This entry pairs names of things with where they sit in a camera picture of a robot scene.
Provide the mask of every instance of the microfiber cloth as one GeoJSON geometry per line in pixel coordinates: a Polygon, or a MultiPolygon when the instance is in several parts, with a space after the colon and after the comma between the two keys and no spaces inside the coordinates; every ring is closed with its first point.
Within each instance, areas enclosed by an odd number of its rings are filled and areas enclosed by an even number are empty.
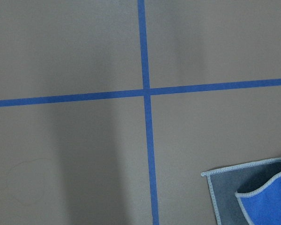
{"type": "Polygon", "coordinates": [[[281,158],[203,172],[218,225],[281,225],[281,158]]]}

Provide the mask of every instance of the gray surface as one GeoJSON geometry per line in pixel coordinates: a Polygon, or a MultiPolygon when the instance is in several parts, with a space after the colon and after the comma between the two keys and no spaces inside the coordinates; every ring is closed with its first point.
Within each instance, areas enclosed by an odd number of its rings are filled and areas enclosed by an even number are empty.
{"type": "MultiPolygon", "coordinates": [[[[151,87],[281,78],[281,1],[145,3],[151,87]]],[[[0,99],[139,89],[140,55],[137,1],[0,1],[0,99]]],[[[200,173],[281,156],[281,87],[152,109],[160,225],[215,225],[200,173]]],[[[0,108],[0,225],[152,224],[143,111],[0,108]]]]}
{"type": "Polygon", "coordinates": [[[152,87],[281,78],[281,1],[148,0],[152,87]]]}
{"type": "Polygon", "coordinates": [[[161,225],[215,225],[215,167],[281,157],[281,87],[152,97],[161,225]]]}
{"type": "Polygon", "coordinates": [[[281,162],[258,165],[210,176],[222,225],[248,225],[235,192],[249,193],[281,172],[281,162]]]}
{"type": "Polygon", "coordinates": [[[151,224],[142,104],[0,108],[0,225],[151,224]]]}
{"type": "Polygon", "coordinates": [[[136,1],[0,0],[0,99],[141,87],[136,1]]]}

